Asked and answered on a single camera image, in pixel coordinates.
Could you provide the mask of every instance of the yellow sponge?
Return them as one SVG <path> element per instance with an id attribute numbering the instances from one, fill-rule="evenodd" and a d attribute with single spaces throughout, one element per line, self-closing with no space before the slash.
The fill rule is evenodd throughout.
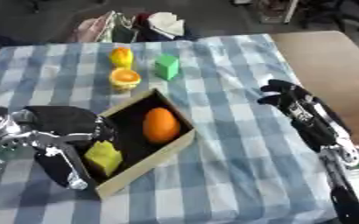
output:
<path id="1" fill-rule="evenodd" d="M 123 162 L 123 155 L 116 150 L 112 143 L 108 141 L 96 142 L 84 158 L 90 163 L 92 168 L 108 177 Z"/>

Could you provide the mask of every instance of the sponge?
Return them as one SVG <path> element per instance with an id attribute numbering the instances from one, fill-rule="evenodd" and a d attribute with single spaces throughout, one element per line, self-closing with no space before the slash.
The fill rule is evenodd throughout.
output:
<path id="1" fill-rule="evenodd" d="M 108 141 L 96 142 L 84 154 L 91 167 L 108 177 L 123 162 L 123 155 Z"/>
<path id="2" fill-rule="evenodd" d="M 179 69 L 179 59 L 168 54 L 161 55 L 155 63 L 155 72 L 157 76 L 160 76 L 167 81 L 177 75 Z"/>

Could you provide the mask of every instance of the yellow fruit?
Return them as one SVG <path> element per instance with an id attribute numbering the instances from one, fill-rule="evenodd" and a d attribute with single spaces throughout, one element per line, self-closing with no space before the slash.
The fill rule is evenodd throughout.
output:
<path id="1" fill-rule="evenodd" d="M 167 109 L 154 108 L 145 116 L 143 133 L 150 143 L 164 144 L 180 133 L 180 123 Z"/>
<path id="2" fill-rule="evenodd" d="M 125 67 L 130 69 L 133 63 L 133 52 L 129 48 L 118 47 L 111 52 L 110 59 L 116 67 Z"/>

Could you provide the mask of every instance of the robotic hand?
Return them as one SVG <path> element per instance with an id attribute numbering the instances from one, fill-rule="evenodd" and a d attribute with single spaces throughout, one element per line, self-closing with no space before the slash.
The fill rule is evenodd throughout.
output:
<path id="1" fill-rule="evenodd" d="M 91 179 L 80 155 L 95 141 L 116 135 L 107 119 L 68 106 L 30 106 L 9 114 L 0 108 L 0 170 L 18 151 L 36 151 L 35 160 L 60 186 L 84 190 Z"/>
<path id="2" fill-rule="evenodd" d="M 351 141 L 347 126 L 322 100 L 290 82 L 269 80 L 261 91 L 278 93 L 257 102 L 290 117 L 299 136 L 318 154 L 341 223 L 359 223 L 359 146 Z"/>

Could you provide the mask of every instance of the wooden surface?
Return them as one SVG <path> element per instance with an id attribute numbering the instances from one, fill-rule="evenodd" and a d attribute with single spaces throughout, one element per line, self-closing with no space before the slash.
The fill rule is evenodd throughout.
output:
<path id="1" fill-rule="evenodd" d="M 305 88 L 330 105 L 359 144 L 359 48 L 338 31 L 272 35 Z"/>

